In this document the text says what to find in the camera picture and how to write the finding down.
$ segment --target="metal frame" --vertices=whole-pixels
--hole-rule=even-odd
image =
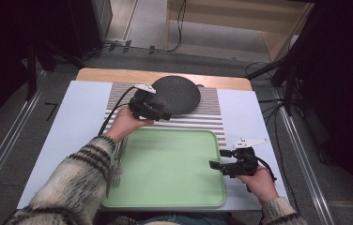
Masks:
[[[48,80],[49,72],[42,71],[38,76],[38,90],[35,95],[31,97],[29,101],[26,101],[18,114],[18,117],[13,122],[7,136],[4,138],[0,145],[0,171],[4,166],[13,145],[17,141],[19,135],[21,134],[27,119],[30,117],[31,112],[34,110],[38,99],[42,93],[44,84]]]
[[[283,97],[280,88],[275,88],[274,90],[276,98]],[[284,120],[284,125],[287,129],[288,135],[290,136],[290,140],[296,152],[303,176],[311,193],[312,200],[314,201],[314,205],[317,214],[319,215],[320,221],[324,225],[335,224],[331,212],[329,210],[327,201],[323,195],[323,191],[321,190],[320,185],[317,182],[315,173],[312,170],[311,163],[309,162],[309,159],[306,156],[305,149],[296,130],[296,126],[294,125],[294,120],[291,116],[287,114],[287,111],[284,109],[284,107],[281,108],[281,114]]]

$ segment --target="black curtain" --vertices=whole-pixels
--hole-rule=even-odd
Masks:
[[[292,65],[302,81],[300,93],[330,135],[320,147],[353,175],[353,0],[315,3],[273,84]]]

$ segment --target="knitted sweater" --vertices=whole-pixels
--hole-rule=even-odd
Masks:
[[[106,177],[115,143],[106,135],[92,139],[64,159],[28,206],[13,213],[5,224],[92,224],[105,195]],[[279,198],[264,205],[264,224],[304,224],[288,202]],[[114,217],[113,224],[136,224]]]

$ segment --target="plastic tray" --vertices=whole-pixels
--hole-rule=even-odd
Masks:
[[[209,130],[141,128],[128,138],[119,187],[105,207],[211,207],[225,201],[223,176],[209,168],[220,161]]]

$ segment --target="wooden board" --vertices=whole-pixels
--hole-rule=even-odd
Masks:
[[[82,68],[76,81],[108,83],[153,83],[161,77],[177,75],[204,87],[252,91],[250,81],[245,78],[216,77],[183,73],[152,72],[128,69]]]

